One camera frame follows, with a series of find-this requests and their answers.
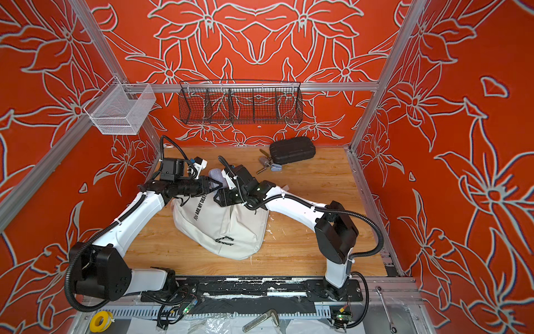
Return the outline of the grey fabric pouch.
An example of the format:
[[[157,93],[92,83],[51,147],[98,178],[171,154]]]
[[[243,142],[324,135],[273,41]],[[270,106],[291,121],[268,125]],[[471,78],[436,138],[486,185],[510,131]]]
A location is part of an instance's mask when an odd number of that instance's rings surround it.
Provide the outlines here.
[[[217,182],[220,182],[223,187],[228,185],[226,179],[222,175],[222,170],[219,168],[213,168],[209,171],[209,177]]]

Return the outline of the white canvas backpack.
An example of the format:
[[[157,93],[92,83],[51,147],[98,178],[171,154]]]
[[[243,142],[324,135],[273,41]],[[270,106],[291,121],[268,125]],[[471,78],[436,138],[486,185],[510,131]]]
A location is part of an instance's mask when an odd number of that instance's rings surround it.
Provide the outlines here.
[[[269,211],[251,211],[242,205],[221,207],[215,194],[178,196],[170,207],[175,227],[209,252],[244,260],[263,244]]]

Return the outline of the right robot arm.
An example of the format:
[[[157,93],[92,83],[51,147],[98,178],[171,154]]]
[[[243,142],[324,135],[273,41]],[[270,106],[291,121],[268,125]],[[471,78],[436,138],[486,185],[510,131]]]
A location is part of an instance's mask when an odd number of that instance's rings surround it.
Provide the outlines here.
[[[371,257],[381,252],[385,238],[374,221],[367,216],[346,210],[341,203],[314,203],[285,191],[269,181],[258,181],[242,165],[227,165],[223,170],[213,170],[216,181],[223,186],[217,190],[215,202],[221,207],[240,205],[252,212],[268,210],[305,225],[315,233],[318,249],[326,259],[324,275],[325,294],[331,299],[342,299],[346,285],[353,275],[350,270],[354,260]],[[368,251],[354,252],[358,229],[356,218],[368,224],[376,236],[376,245]]]

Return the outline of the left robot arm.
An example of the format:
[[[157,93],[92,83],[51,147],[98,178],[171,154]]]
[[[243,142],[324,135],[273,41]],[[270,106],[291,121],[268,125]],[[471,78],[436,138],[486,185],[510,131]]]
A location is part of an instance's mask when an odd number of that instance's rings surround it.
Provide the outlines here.
[[[200,157],[162,158],[159,169],[109,226],[73,246],[64,292],[75,310],[91,313],[131,294],[145,294],[150,301],[170,305],[179,289],[175,272],[159,267],[131,269],[124,257],[142,229],[171,200],[201,197],[224,187],[201,174],[206,165]]]

